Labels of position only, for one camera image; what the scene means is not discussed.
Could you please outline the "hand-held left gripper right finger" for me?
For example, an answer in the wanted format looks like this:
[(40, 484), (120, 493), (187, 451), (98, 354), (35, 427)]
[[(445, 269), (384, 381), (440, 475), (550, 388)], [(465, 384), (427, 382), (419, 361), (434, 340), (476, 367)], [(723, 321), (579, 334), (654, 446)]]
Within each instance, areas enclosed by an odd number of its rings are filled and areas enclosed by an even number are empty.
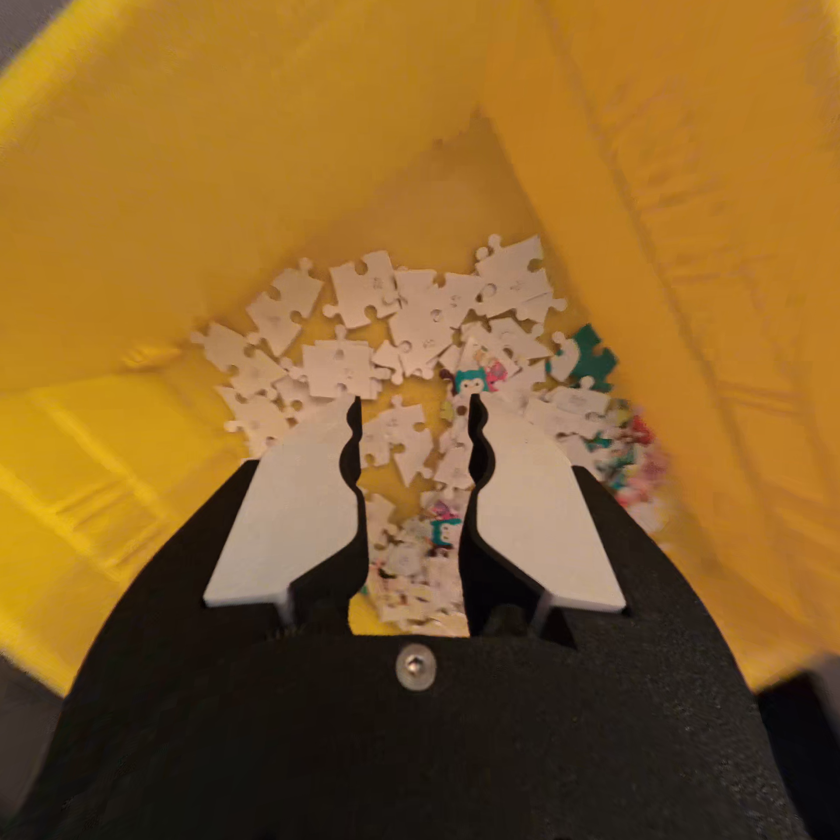
[(459, 541), (470, 631), (519, 611), (544, 631), (559, 610), (619, 614), (627, 607), (572, 463), (498, 394), (469, 399), (474, 482)]

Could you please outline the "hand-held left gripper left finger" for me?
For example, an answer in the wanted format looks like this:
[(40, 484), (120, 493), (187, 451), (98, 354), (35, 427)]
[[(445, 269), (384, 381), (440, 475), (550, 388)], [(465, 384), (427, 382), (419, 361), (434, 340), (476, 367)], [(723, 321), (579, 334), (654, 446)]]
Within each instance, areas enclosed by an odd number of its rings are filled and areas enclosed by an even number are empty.
[(362, 411), (342, 396), (261, 458), (204, 591), (207, 607), (270, 605), (290, 631), (349, 631), (369, 570)]

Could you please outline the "pile of puzzle pieces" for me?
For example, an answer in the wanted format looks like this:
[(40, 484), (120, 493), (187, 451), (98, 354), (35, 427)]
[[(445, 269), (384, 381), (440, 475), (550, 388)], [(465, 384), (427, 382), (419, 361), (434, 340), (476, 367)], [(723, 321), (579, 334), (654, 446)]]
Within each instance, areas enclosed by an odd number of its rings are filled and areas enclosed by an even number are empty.
[(545, 338), (561, 312), (534, 235), (479, 248), (468, 274), (395, 268), (378, 250), (329, 270), (322, 308), (332, 338), (301, 343), (325, 284), (312, 263), (285, 269), (247, 306), (244, 335), (213, 322), (192, 341), (228, 383), (216, 386), (260, 459), (321, 407), (342, 396), (388, 403), (363, 422), (361, 467), (395, 467), (407, 491), (430, 487), (397, 513), (393, 490), (365, 493), (370, 570), (361, 592), (377, 620), (402, 634), (469, 634), (459, 541), (473, 444), (469, 399), (498, 394), (586, 469), (646, 533), (664, 527), (664, 454), (637, 410), (611, 395), (615, 356), (591, 324)]

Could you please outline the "yellow plastic bin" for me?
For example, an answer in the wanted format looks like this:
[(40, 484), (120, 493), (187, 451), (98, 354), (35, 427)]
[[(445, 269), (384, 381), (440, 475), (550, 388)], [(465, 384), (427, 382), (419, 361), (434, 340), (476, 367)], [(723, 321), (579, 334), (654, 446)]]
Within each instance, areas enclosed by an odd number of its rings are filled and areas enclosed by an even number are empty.
[(751, 686), (838, 653), (838, 2), (75, 2), (2, 73), (2, 653), (59, 696), (246, 454), (191, 334), (538, 234)]

